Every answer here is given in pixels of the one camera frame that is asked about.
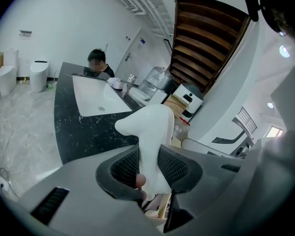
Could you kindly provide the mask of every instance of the sink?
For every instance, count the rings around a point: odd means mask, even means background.
[[[106,81],[72,75],[75,100],[84,117],[132,111]]]

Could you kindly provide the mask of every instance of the window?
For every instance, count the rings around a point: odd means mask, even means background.
[[[283,130],[275,127],[271,127],[265,137],[280,137],[283,134]]]

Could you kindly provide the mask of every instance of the marble floor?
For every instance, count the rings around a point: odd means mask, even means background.
[[[29,84],[19,82],[10,94],[0,96],[0,161],[18,196],[62,165],[55,138],[54,100],[55,87],[34,93]],[[11,191],[5,195],[15,200]]]

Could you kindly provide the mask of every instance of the black marble countertop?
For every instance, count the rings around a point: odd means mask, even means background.
[[[141,107],[129,96],[123,101],[131,112],[83,117],[75,100],[72,74],[84,76],[84,66],[64,62],[62,64],[55,96],[55,133],[59,154],[63,164],[115,148],[134,145],[135,136],[123,136],[115,129],[115,123]],[[107,75],[94,79],[107,79]]]

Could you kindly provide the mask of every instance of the toilet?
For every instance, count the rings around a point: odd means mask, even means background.
[[[35,60],[30,65],[29,83],[33,92],[42,92],[47,83],[49,62]]]
[[[3,53],[3,66],[0,67],[0,94],[10,93],[16,85],[16,73],[18,70],[19,51]]]

